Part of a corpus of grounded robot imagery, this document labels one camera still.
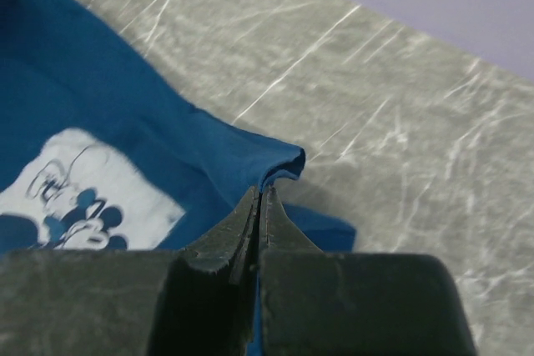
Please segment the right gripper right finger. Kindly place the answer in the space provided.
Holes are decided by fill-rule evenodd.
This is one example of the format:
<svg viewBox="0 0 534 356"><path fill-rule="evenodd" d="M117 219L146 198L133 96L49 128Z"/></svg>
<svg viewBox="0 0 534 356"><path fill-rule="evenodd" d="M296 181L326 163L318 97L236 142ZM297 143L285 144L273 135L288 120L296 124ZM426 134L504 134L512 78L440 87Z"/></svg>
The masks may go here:
<svg viewBox="0 0 534 356"><path fill-rule="evenodd" d="M275 188L259 216L266 355L474 355L454 279L421 253L326 253L290 220Z"/></svg>

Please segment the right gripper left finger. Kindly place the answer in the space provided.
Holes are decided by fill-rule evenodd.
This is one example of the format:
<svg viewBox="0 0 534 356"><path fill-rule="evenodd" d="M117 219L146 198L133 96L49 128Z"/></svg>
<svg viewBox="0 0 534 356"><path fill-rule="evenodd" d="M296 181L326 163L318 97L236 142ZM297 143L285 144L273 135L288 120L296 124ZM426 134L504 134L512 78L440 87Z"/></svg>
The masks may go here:
<svg viewBox="0 0 534 356"><path fill-rule="evenodd" d="M18 250L1 261L4 355L243 355L259 190L178 251Z"/></svg>

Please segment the blue printed t-shirt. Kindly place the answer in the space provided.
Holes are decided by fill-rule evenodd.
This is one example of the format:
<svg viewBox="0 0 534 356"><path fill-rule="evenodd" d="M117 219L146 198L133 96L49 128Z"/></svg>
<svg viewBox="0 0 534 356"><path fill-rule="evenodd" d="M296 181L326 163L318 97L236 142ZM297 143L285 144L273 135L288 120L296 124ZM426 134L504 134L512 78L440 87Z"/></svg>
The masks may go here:
<svg viewBox="0 0 534 356"><path fill-rule="evenodd" d="M18 250L178 251L250 188L297 179L303 148L228 125L179 96L75 0L1 0L1 261ZM283 204L321 251L355 230ZM254 337L263 354L259 223Z"/></svg>

